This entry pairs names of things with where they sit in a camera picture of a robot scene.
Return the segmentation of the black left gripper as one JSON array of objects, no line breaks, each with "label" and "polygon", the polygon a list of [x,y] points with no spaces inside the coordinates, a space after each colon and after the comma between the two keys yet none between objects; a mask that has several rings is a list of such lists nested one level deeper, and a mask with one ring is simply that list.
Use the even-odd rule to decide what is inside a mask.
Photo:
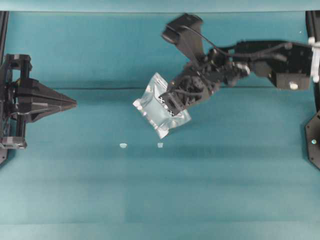
[{"label": "black left gripper", "polygon": [[[31,57],[6,54],[0,66],[0,148],[25,149],[27,123],[75,108],[77,101],[29,78]],[[31,103],[19,104],[19,98]]]}]

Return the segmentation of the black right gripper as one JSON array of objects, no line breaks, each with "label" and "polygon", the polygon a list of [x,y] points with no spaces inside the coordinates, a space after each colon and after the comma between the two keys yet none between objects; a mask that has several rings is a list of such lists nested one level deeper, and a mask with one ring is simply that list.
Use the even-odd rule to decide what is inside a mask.
[{"label": "black right gripper", "polygon": [[219,90],[222,83],[222,73],[212,65],[198,68],[188,63],[169,83],[169,91],[164,91],[158,97],[162,105],[176,116],[180,112],[209,99]]}]

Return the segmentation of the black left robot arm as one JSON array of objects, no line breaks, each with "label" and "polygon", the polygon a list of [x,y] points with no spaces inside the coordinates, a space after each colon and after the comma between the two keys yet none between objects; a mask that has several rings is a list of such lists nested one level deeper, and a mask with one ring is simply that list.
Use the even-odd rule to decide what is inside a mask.
[{"label": "black left robot arm", "polygon": [[9,12],[0,13],[0,147],[25,149],[26,125],[70,110],[77,102],[30,77],[31,57],[5,54]]}]

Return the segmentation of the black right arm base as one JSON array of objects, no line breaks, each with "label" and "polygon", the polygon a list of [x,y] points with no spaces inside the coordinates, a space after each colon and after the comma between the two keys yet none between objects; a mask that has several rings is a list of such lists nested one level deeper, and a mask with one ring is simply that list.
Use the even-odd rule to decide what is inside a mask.
[{"label": "black right arm base", "polygon": [[309,161],[320,169],[320,112],[305,125],[305,137]]}]

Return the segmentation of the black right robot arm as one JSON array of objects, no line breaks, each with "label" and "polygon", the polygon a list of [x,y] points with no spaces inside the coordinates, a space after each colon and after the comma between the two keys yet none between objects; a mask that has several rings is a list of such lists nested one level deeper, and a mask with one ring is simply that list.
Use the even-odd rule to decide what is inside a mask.
[{"label": "black right robot arm", "polygon": [[233,87],[238,80],[255,74],[278,89],[306,90],[320,79],[320,45],[284,40],[248,40],[232,46],[212,45],[204,51],[203,20],[184,13],[170,21],[162,33],[188,58],[183,71],[159,96],[172,116],[209,99],[221,85]]}]

